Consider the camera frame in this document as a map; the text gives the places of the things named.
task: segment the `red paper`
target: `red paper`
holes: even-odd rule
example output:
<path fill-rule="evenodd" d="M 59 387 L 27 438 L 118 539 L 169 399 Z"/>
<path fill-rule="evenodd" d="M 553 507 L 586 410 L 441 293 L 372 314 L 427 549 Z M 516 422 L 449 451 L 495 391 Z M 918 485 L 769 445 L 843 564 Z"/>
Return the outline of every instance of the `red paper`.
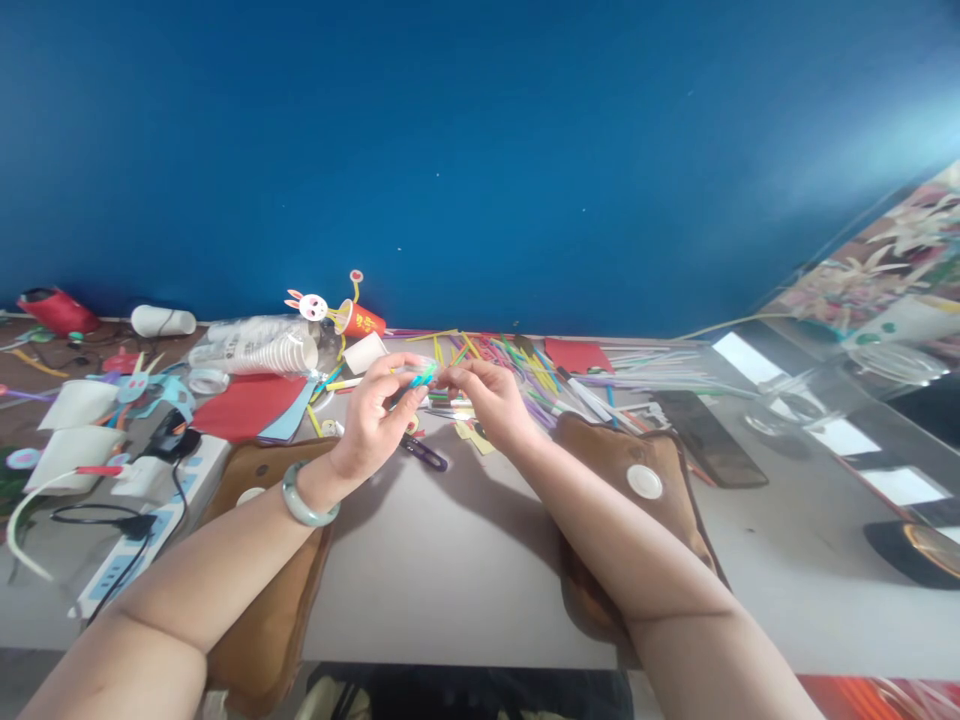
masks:
<path fill-rule="evenodd" d="M 553 338 L 547 338 L 545 343 L 550 359 L 557 367 L 562 367 L 567 372 L 585 373 L 592 367 L 613 372 L 610 359 L 599 345 Z"/>
<path fill-rule="evenodd" d="M 194 413 L 193 427 L 227 442 L 255 438 L 286 412 L 306 382 L 278 375 L 237 377 Z"/>

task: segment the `fingers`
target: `fingers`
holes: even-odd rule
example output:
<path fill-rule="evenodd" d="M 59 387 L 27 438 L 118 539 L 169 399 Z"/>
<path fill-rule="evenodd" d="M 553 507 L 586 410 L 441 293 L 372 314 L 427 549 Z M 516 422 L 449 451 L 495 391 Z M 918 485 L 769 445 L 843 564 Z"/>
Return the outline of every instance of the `fingers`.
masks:
<path fill-rule="evenodd" d="M 494 392 L 502 389 L 505 381 L 513 381 L 513 373 L 506 368 L 498 367 L 485 360 L 467 360 L 456 367 L 472 372 L 483 381 L 484 385 Z"/>
<path fill-rule="evenodd" d="M 420 403 L 423 402 L 423 399 L 427 396 L 427 392 L 428 388 L 426 385 L 413 388 L 413 390 L 407 390 L 407 392 L 403 394 L 403 397 L 400 398 L 397 406 L 391 410 L 390 414 L 383 420 L 382 424 L 386 425 L 391 431 L 396 432 L 398 435 L 406 431 L 410 419 L 417 411 L 417 408 L 420 407 Z"/>
<path fill-rule="evenodd" d="M 383 403 L 387 399 L 393 397 L 400 388 L 407 387 L 416 377 L 416 373 L 405 372 L 387 373 L 382 377 L 371 379 L 369 382 L 364 378 L 364 382 L 355 392 L 359 392 L 363 396 L 363 402 L 367 407 L 383 407 Z"/>
<path fill-rule="evenodd" d="M 367 370 L 364 379 L 375 380 L 384 375 L 389 375 L 391 370 L 403 367 L 404 365 L 418 366 L 422 364 L 423 358 L 420 355 L 415 355 L 414 353 L 391 353 L 390 355 L 384 355 L 382 358 L 377 358 L 373 365 Z"/>
<path fill-rule="evenodd" d="M 468 395 L 472 392 L 477 393 L 481 390 L 487 390 L 501 394 L 508 389 L 507 383 L 514 383 L 512 373 L 506 368 L 497 367 L 483 360 L 467 360 L 459 365 L 449 367 L 444 370 L 437 379 L 437 387 L 441 390 L 454 388 L 463 390 Z"/>
<path fill-rule="evenodd" d="M 478 400 L 490 392 L 487 386 L 484 385 L 483 380 L 460 366 L 450 367 L 444 370 L 440 375 L 440 379 L 437 380 L 437 387 L 440 389 L 450 388 L 451 390 L 459 388 L 474 400 Z"/>

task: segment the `smartphone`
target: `smartphone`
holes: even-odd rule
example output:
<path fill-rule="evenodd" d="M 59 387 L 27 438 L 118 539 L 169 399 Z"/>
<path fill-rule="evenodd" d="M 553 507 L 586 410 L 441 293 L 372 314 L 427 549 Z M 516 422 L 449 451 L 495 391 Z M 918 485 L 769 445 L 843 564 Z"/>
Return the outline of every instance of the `smartphone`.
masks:
<path fill-rule="evenodd" d="M 735 489 L 770 484 L 696 393 L 661 390 L 652 395 L 690 455 L 718 487 Z"/>

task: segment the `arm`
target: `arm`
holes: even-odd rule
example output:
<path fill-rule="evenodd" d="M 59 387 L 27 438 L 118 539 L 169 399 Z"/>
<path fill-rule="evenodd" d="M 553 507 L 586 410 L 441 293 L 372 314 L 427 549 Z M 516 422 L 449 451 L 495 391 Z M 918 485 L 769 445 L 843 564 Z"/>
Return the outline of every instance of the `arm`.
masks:
<path fill-rule="evenodd" d="M 776 647 L 717 577 L 540 432 L 509 371 L 469 361 L 449 368 L 438 384 L 470 397 L 487 437 L 616 603 L 667 717 L 820 717 Z"/>
<path fill-rule="evenodd" d="M 388 413 L 386 399 L 415 376 L 390 371 L 417 362 L 400 353 L 367 371 L 343 439 L 298 475 L 315 511 L 328 512 L 396 449 L 427 388 L 408 392 Z M 207 653 L 312 532 L 287 511 L 279 486 L 204 526 L 104 611 L 20 717 L 192 718 Z"/>

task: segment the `glass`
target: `glass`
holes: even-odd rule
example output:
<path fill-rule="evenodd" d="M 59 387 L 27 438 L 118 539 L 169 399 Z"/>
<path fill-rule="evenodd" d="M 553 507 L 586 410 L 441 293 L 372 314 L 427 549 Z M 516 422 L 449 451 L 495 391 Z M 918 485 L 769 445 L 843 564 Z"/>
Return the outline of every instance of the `glass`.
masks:
<path fill-rule="evenodd" d="M 913 348 L 865 345 L 773 383 L 757 400 L 764 409 L 748 413 L 747 422 L 765 433 L 773 432 L 778 421 L 813 430 L 925 387 L 947 372 L 942 362 Z"/>

